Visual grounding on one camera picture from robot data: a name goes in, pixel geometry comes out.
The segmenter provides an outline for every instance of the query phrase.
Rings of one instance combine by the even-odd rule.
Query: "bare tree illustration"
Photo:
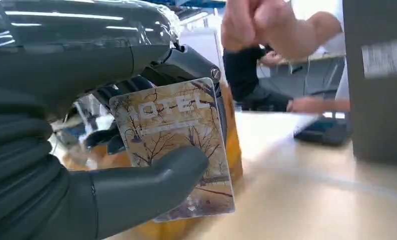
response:
[[[177,97],[179,96],[184,96],[182,100],[184,106],[178,106]],[[173,100],[160,104],[162,99],[168,98]],[[145,107],[136,111],[143,111],[148,115],[156,114],[155,117],[133,119],[128,114],[131,107],[137,108],[138,104],[146,102],[153,102],[155,109],[153,106],[153,108]],[[198,104],[208,104],[208,107],[199,108]],[[123,122],[125,126],[122,138],[131,148],[131,160],[134,165],[152,166],[153,161],[158,160],[168,151],[184,145],[200,148],[209,158],[210,166],[191,193],[190,200],[163,215],[162,219],[173,220],[215,212],[226,213],[233,206],[218,107],[215,92],[210,83],[192,81],[179,84],[174,88],[154,88],[132,95],[131,99],[121,100],[115,105],[116,109],[122,109],[120,115],[115,117],[120,119],[118,125]],[[161,126],[176,126],[180,123],[187,123],[187,126],[176,127],[174,130],[159,130]],[[191,211],[189,209],[191,206],[194,206],[196,210]]]

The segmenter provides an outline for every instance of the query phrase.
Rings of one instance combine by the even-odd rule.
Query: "orange bag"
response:
[[[224,82],[221,82],[220,87],[222,91],[222,98],[225,106],[225,115],[227,121],[226,156],[228,160],[231,180],[234,184],[233,186],[235,187],[236,183],[243,176],[243,167],[241,160],[240,143],[235,120],[234,102],[228,85],[226,85]],[[112,156],[106,155],[106,152],[107,150],[105,145],[97,146],[92,150],[91,154],[93,156],[89,157],[98,160],[99,168],[117,168],[131,166],[128,154],[125,151]],[[86,170],[85,167],[81,167],[77,165],[75,161],[73,161],[73,156],[73,154],[67,154],[63,158],[65,166],[73,170]],[[197,226],[198,223],[203,221],[205,218],[206,217],[196,217],[163,223],[149,221],[131,229],[129,231],[129,236],[122,234],[117,239],[135,240],[137,238],[139,240],[181,240],[189,233],[189,231],[191,231],[195,226]]]

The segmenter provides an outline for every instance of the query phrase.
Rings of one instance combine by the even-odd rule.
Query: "desk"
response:
[[[293,131],[314,118],[237,112],[236,212],[208,217],[185,239],[397,240],[397,168],[355,161],[352,144],[295,142]]]
[[[320,60],[325,60],[325,59],[335,59],[335,58],[340,58],[344,57],[344,55],[337,55],[337,54],[331,54],[331,53],[314,53],[309,56],[308,58],[303,58],[303,59],[298,59],[298,60],[286,60],[283,59],[281,62],[278,63],[278,65],[287,65],[287,64],[300,64],[300,63],[307,63],[312,62],[312,61],[320,61]]]

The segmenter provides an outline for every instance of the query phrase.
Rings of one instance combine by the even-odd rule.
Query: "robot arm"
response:
[[[103,239],[188,196],[209,164],[197,148],[149,168],[69,172],[47,142],[74,99],[167,53],[167,26],[140,1],[0,1],[0,239]]]

